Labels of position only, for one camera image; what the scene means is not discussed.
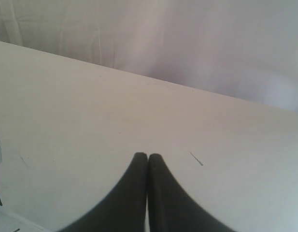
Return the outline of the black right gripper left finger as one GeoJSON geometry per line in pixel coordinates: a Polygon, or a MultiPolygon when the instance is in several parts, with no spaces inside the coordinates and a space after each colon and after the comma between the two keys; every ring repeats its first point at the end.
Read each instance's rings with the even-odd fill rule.
{"type": "Polygon", "coordinates": [[[63,231],[145,231],[147,168],[147,155],[135,153],[127,170],[105,198],[63,231]]]}

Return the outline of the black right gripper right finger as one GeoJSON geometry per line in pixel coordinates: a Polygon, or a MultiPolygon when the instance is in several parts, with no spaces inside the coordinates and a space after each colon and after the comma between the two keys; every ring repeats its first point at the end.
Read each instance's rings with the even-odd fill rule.
{"type": "Polygon", "coordinates": [[[147,170],[149,227],[152,232],[232,232],[198,205],[180,186],[160,154],[147,170]]]}

